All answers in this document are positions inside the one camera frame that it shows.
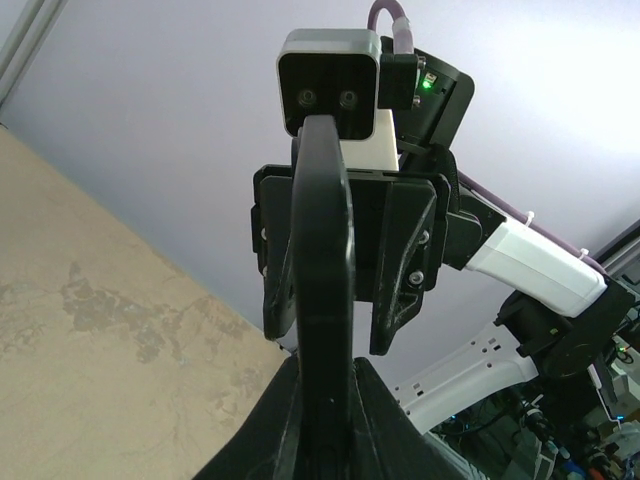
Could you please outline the phone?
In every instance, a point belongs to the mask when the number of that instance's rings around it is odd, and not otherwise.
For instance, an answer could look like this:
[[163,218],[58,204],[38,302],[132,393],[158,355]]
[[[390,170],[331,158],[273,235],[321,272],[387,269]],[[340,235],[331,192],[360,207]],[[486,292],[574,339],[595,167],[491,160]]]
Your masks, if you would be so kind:
[[334,119],[309,116],[299,133],[290,235],[308,479],[345,479],[349,472],[353,237],[351,191]]

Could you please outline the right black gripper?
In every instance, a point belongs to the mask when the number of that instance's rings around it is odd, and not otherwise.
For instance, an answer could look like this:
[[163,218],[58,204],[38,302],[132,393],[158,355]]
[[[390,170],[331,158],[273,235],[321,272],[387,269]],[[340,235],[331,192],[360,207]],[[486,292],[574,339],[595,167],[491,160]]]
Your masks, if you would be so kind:
[[[388,353],[416,317],[443,262],[450,183],[442,174],[348,172],[355,233],[355,291],[372,300],[369,353]],[[293,170],[267,165],[253,178],[253,251],[264,276],[265,337],[284,337],[294,321],[290,232]]]

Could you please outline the left aluminium frame post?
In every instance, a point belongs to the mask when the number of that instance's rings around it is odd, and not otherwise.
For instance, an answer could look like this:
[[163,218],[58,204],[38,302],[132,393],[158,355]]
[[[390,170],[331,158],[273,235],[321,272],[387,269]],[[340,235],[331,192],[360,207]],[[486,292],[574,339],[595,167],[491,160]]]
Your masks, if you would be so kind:
[[67,1],[1,2],[1,109],[9,102]]

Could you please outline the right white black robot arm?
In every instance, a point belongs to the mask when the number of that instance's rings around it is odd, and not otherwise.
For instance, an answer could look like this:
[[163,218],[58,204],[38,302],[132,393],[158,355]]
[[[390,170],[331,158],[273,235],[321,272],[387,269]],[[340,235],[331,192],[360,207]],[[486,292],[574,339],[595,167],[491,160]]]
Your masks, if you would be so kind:
[[291,159],[255,174],[252,241],[265,336],[298,331],[307,431],[341,438],[355,423],[354,305],[371,305],[369,350],[385,355],[442,266],[514,293],[418,382],[416,427],[537,377],[592,370],[632,295],[458,170],[450,146],[474,94],[468,74],[399,36],[296,29],[277,76]]

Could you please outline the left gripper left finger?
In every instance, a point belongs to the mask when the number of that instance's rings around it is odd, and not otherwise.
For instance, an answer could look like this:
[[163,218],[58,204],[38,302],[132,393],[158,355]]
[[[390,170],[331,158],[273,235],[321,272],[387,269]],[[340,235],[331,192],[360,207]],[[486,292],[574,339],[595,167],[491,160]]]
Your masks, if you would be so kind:
[[238,432],[194,479],[294,479],[301,419],[298,359],[291,356]]

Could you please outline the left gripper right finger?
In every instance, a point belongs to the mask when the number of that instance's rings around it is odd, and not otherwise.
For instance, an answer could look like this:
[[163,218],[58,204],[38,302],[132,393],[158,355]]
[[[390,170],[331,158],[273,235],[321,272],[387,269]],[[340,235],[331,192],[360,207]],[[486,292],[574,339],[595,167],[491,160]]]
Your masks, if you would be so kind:
[[355,359],[353,373],[351,479],[480,477],[415,428],[367,359]]

